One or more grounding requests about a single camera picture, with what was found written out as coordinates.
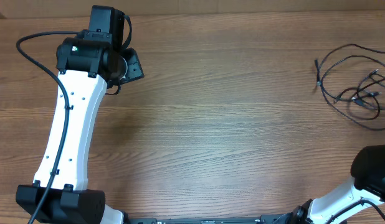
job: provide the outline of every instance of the wall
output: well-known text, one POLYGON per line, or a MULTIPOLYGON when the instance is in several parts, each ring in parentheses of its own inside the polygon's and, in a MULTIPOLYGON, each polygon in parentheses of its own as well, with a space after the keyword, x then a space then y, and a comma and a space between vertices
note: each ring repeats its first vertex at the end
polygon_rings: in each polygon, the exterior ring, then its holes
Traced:
POLYGON ((89 16, 94 4, 129 15, 385 9, 385 0, 0 0, 0 18, 89 16))

